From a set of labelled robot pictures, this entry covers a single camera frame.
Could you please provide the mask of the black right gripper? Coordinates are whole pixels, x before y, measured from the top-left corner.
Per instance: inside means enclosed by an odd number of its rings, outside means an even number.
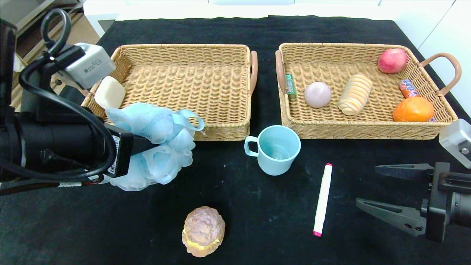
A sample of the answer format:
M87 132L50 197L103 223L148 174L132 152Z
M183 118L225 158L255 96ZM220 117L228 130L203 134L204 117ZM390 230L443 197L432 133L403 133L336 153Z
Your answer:
M356 199L356 205L364 212L402 230L414 237L424 235L429 240L443 243L446 227L471 226L471 176L456 173L450 164L437 162L429 164L399 164L375 166L375 173L382 176L409 181L429 180L432 173L431 196L426 218L415 208L387 203Z

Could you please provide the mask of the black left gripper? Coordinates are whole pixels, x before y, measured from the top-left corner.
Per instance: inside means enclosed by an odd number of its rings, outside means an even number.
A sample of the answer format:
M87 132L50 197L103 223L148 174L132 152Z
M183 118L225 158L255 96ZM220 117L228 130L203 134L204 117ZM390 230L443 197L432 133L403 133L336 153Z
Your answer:
M160 145L108 123L104 123L103 126L111 134L116 147L113 164L103 171L105 176L111 178L124 176L128 172L131 156ZM77 169L70 172L71 174L78 173L80 169L98 168L108 157L105 138L90 124L66 125L66 149L69 151L67 158L80 164Z

